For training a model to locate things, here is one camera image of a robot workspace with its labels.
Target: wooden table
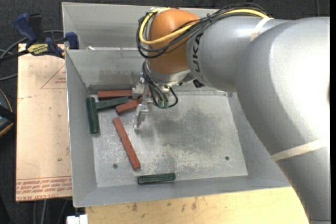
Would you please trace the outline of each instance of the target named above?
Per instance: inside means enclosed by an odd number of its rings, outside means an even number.
[[[90,224],[308,224],[291,187],[87,207]]]

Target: clamp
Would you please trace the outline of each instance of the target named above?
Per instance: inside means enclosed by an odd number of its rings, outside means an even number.
[[[57,46],[50,37],[46,37],[42,26],[41,14],[21,14],[14,21],[16,30],[28,39],[26,53],[34,56],[51,55],[64,58],[65,52]],[[68,32],[64,41],[68,42],[66,49],[79,49],[79,42],[74,32]]]

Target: cardboard sheet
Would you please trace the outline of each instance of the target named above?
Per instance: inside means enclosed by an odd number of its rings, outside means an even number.
[[[65,61],[19,57],[17,96],[16,201],[71,196]]]

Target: yellow label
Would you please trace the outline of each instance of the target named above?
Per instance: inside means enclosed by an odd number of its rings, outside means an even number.
[[[35,51],[33,51],[33,54],[37,55],[37,54],[40,54],[40,53],[45,52],[45,51],[48,51],[48,48],[42,48],[42,49],[39,49],[39,50],[35,50]]]
[[[33,52],[34,54],[40,54],[41,52],[48,50],[48,44],[32,44],[27,50],[30,53]]]

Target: blue clamp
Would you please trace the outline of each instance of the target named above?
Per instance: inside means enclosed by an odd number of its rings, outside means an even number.
[[[41,38],[42,36],[42,30],[40,37],[38,37],[31,25],[29,25],[29,15],[27,13],[21,14],[18,16],[15,21],[14,21],[14,26],[16,30],[26,37],[28,39],[28,42],[26,44],[26,50],[30,52],[34,56],[41,56],[41,55],[51,55],[51,56],[56,56],[60,58],[64,58],[64,50],[61,49],[60,47],[57,46],[57,44],[50,38],[47,37],[45,38],[45,42],[37,42],[43,41]],[[35,29],[43,29],[42,24],[41,24],[41,16],[40,16],[40,21],[38,22],[38,25],[35,26]],[[77,35],[74,32],[68,32],[65,35],[64,41],[69,42],[69,46],[67,49],[79,49],[79,42]]]
[[[70,49],[78,50],[79,42],[77,35],[74,32],[68,32],[65,34],[65,40],[69,42]]]

